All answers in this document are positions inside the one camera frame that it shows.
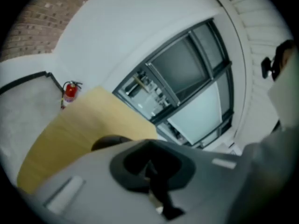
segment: black window frame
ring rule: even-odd
[[[214,69],[212,69],[212,66],[207,58],[207,55],[200,44],[199,39],[194,33],[194,29],[202,26],[207,25],[209,30],[211,31],[216,44],[221,51],[222,55],[222,62],[218,64]],[[179,100],[176,94],[173,92],[173,90],[170,88],[170,86],[167,84],[167,82],[163,79],[161,75],[157,73],[155,68],[151,65],[151,62],[155,60],[160,54],[165,52],[167,49],[169,49],[171,46],[175,45],[177,42],[181,41],[182,39],[189,37],[192,41],[192,46],[195,48],[196,55],[200,62],[203,64],[203,68],[206,69],[206,72],[208,74],[208,78],[202,82],[199,87],[197,87],[191,94],[185,98],[184,100]],[[200,95],[203,91],[205,91],[209,86],[211,86],[214,82],[218,80],[224,73],[228,76],[228,86],[229,86],[229,103],[230,103],[230,109],[223,114],[222,116],[222,123],[217,126],[214,130],[212,130],[209,134],[207,134],[204,138],[199,140],[196,144],[199,144],[203,139],[208,137],[210,134],[218,130],[218,137],[222,135],[225,131],[227,131],[231,127],[231,121],[232,116],[234,114],[234,85],[233,85],[233,76],[231,71],[231,65],[232,62],[230,61],[228,57],[227,50],[225,48],[224,42],[222,40],[222,37],[216,27],[216,25],[213,23],[213,18],[208,19],[206,21],[200,22],[171,38],[167,42],[165,42],[162,46],[160,46],[158,49],[156,49],[153,53],[151,53],[148,57],[146,57],[139,65],[137,65],[123,80],[122,82],[115,88],[113,91],[113,94],[120,98],[122,101],[125,100],[119,93],[118,90],[122,88],[122,86],[126,83],[130,77],[132,77],[138,70],[142,69],[144,70],[147,75],[154,80],[155,83],[159,83],[161,86],[166,87],[164,90],[164,95],[169,99],[169,102],[172,104],[168,107],[166,107],[164,110],[162,110],[159,114],[152,117],[149,121],[153,123],[155,126],[158,126],[159,124],[165,122],[168,118],[170,118],[172,115],[174,115],[176,112],[180,111],[182,108],[184,108],[186,105],[188,105],[190,102],[192,102],[198,95]]]

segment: red fire extinguisher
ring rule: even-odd
[[[63,85],[62,89],[62,99],[61,99],[61,108],[64,109],[67,105],[69,105],[71,102],[73,102],[76,98],[76,94],[78,91],[78,88],[81,89],[80,84],[81,82],[76,81],[67,81]]]

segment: wooden table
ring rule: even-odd
[[[40,134],[21,166],[18,187],[33,193],[47,178],[90,152],[97,139],[110,134],[132,140],[157,138],[152,123],[96,87],[61,111]]]

